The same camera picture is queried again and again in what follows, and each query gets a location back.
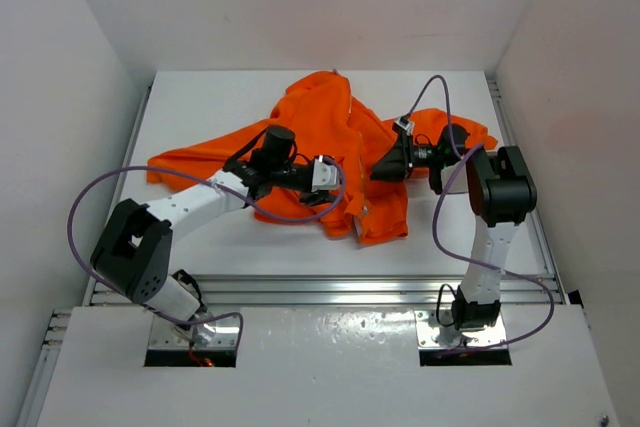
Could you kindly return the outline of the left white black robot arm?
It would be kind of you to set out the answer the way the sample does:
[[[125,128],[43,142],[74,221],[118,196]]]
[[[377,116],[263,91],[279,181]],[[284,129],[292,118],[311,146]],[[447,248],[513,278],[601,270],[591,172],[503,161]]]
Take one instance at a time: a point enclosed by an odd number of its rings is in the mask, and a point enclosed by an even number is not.
[[[346,192],[346,175],[331,157],[305,163],[293,131],[271,125],[232,154],[214,175],[165,198],[119,202],[90,257],[92,270],[131,302],[180,326],[205,322],[196,288],[170,271],[173,245],[223,215],[256,207],[273,189],[298,193],[301,203],[332,212]]]

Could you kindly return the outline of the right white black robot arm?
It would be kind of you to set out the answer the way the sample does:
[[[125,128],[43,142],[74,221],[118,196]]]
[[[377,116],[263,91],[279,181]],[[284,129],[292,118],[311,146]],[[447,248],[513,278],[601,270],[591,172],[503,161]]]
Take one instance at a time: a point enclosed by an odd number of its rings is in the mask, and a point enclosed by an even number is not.
[[[468,267],[454,292],[451,320],[445,325],[457,330],[492,327],[501,310],[501,280],[509,248],[519,226],[537,203],[537,190],[520,149],[516,146],[488,151],[482,145],[466,147],[467,130],[452,124],[445,127],[436,144],[414,141],[407,125],[393,127],[396,141],[373,166],[375,181],[401,182],[417,168],[428,170],[431,190],[439,196],[432,221],[432,236],[438,249]],[[475,216],[472,252],[462,256],[447,250],[437,233],[445,195],[454,183],[442,179],[445,168],[465,172],[466,192]]]

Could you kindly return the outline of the orange zip jacket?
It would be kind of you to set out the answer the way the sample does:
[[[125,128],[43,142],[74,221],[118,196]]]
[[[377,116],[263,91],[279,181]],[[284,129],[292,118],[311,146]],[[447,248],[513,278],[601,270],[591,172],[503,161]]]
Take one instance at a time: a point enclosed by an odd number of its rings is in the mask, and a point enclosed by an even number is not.
[[[338,238],[355,232],[363,244],[380,244],[408,235],[405,184],[369,178],[374,163],[394,143],[393,122],[381,120],[352,95],[349,80],[334,72],[318,71],[290,85],[267,118],[149,158],[147,163],[154,170],[147,179],[174,191],[191,187],[193,180],[182,178],[183,173],[212,176],[228,157],[269,125],[291,129],[300,154],[327,154],[344,168],[345,197],[320,220],[328,236]]]

